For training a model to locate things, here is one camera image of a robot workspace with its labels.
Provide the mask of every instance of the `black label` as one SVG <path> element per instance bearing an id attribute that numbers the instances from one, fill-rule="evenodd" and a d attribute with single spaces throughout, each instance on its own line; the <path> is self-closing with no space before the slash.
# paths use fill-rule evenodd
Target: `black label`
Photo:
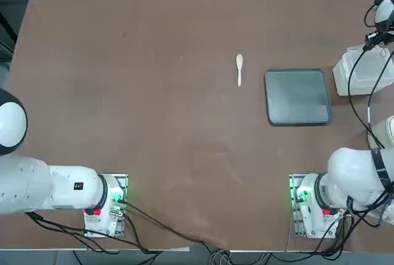
<path id="1" fill-rule="evenodd" d="M 74 183 L 74 190 L 82 190 L 84 189 L 84 183 L 83 182 L 75 182 Z"/>

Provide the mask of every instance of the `robotic arm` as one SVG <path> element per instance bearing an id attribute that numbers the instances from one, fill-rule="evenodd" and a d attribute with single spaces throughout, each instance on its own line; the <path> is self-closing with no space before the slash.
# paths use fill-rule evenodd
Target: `robotic arm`
<path id="1" fill-rule="evenodd" d="M 375 7 L 374 26 L 369 27 L 376 30 L 366 35 L 364 50 L 394 42 L 394 0 L 375 0 L 369 11 Z M 336 222 L 325 236 L 336 237 L 337 220 L 346 210 L 357 213 L 373 207 L 368 215 L 394 224 L 393 182 L 394 148 L 338 149 L 328 160 L 328 172 L 306 175 L 295 194 L 305 236 L 322 238 Z"/>
<path id="2" fill-rule="evenodd" d="M 27 125 L 21 102 L 0 89 L 0 214 L 83 209 L 86 229 L 122 234 L 123 204 L 118 199 L 126 198 L 127 175 L 100 175 L 82 166 L 48 166 L 42 160 L 11 154 L 23 142 Z"/>

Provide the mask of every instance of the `floor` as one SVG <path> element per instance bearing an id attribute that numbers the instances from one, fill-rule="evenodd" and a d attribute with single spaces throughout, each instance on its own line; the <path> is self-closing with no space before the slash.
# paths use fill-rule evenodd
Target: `floor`
<path id="1" fill-rule="evenodd" d="M 122 251 L 118 255 L 102 255 L 89 251 L 77 251 L 78 258 L 83 265 L 137 265 L 146 260 L 149 256 L 142 254 L 140 251 Z M 283 259 L 296 259 L 305 255 L 293 253 L 277 253 L 275 254 Z M 234 254 L 233 261 L 237 264 L 253 264 L 259 258 L 258 253 L 238 253 Z M 205 265 L 208 260 L 207 251 L 204 248 L 196 245 L 191 248 L 190 252 L 173 252 L 168 251 L 163 253 L 156 259 L 155 265 Z M 335 264 L 337 265 L 389 265 L 392 264 L 392 254 L 370 254 L 370 253 L 344 253 Z M 0 264 L 2 265 L 19 265 L 19 264 L 37 264 L 40 265 L 79 265 L 75 256 L 71 251 L 0 251 Z M 271 258 L 268 265 L 285 264 Z M 326 261 L 321 257 L 312 257 L 306 261 L 298 264 L 312 265 L 312 264 L 332 264 L 332 261 Z"/>
<path id="2" fill-rule="evenodd" d="M 0 11 L 8 19 L 11 26 L 18 32 L 22 24 L 23 15 L 25 13 L 27 0 L 0 0 Z M 10 47 L 14 48 L 15 43 L 6 34 L 2 27 L 0 27 L 0 40 L 5 42 Z M 4 87 L 8 74 L 9 64 L 0 63 L 0 87 Z M 83 265 L 94 264 L 138 264 L 147 259 L 147 257 L 140 251 L 130 250 L 122 251 L 118 255 L 110 256 L 103 254 L 96 254 L 89 251 L 77 251 L 77 254 Z M 305 255 L 297 255 L 293 253 L 278 253 L 278 257 L 283 259 L 296 259 Z M 235 253 L 233 255 L 234 262 L 238 264 L 251 264 L 259 258 L 258 253 Z M 207 251 L 200 245 L 195 245 L 190 248 L 189 252 L 174 252 L 167 251 L 163 253 L 156 261 L 155 264 L 207 264 L 208 260 Z M 363 265 L 363 264 L 376 264 L 376 265 L 389 265 L 392 264 L 394 254 L 370 254 L 370 253 L 344 253 L 337 261 L 338 265 Z M 0 264 L 2 265 L 17 265 L 17 264 L 34 264 L 33 260 L 37 260 L 40 265 L 79 265 L 75 256 L 71 251 L 0 251 Z M 313 257 L 300 264 L 327 264 L 326 261 L 320 257 Z M 284 264 L 271 258 L 268 262 L 269 265 Z"/>

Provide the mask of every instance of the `dark green tray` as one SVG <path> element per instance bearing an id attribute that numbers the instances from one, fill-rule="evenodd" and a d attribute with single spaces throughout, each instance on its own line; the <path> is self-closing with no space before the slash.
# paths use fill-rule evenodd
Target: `dark green tray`
<path id="1" fill-rule="evenodd" d="M 324 125 L 332 120 L 327 79 L 321 69 L 269 69 L 264 80 L 272 125 Z"/>

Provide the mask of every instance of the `table surface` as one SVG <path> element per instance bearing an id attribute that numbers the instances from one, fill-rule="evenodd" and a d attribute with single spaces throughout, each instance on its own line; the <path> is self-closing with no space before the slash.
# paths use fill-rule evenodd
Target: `table surface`
<path id="1" fill-rule="evenodd" d="M 234 250 L 285 250 L 290 173 L 325 172 L 340 147 L 366 135 L 332 67 L 362 44 L 373 0 L 37 0 L 19 35 L 9 91 L 29 117 L 19 154 L 48 164 L 128 173 L 129 198 L 185 234 Z M 243 83 L 235 58 L 243 54 Z M 269 68 L 322 68 L 333 120 L 272 127 L 263 84 Z M 393 87 L 372 118 L 392 115 Z M 365 98 L 355 98 L 366 115 Z M 83 227 L 80 211 L 45 212 Z M 189 243 L 133 216 L 150 248 Z M 78 248 L 25 215 L 0 217 L 0 247 Z M 360 226 L 351 251 L 392 251 L 394 227 Z M 126 237 L 132 239 L 127 231 Z M 126 245 L 104 240 L 108 248 Z M 315 240 L 291 232 L 290 250 Z"/>

